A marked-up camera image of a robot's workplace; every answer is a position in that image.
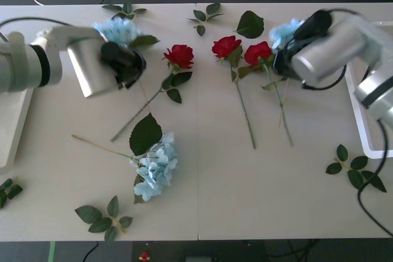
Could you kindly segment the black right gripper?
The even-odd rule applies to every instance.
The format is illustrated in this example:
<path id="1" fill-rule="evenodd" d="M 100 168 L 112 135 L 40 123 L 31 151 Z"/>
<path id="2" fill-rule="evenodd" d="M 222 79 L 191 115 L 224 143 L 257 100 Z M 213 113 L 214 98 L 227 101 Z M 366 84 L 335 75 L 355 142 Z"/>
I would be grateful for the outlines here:
<path id="1" fill-rule="evenodd" d="M 292 57 L 300 51 L 298 45 L 284 45 L 276 55 L 276 73 L 284 77 L 298 77 L 292 66 Z"/>

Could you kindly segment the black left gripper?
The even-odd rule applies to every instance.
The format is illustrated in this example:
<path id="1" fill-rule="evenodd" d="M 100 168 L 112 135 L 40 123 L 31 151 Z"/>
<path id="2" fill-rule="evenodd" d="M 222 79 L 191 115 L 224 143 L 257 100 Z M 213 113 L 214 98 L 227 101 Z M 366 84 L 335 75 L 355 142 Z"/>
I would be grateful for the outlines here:
<path id="1" fill-rule="evenodd" d="M 119 87 L 132 87 L 142 76 L 143 58 L 137 51 L 121 53 L 111 61 Z"/>

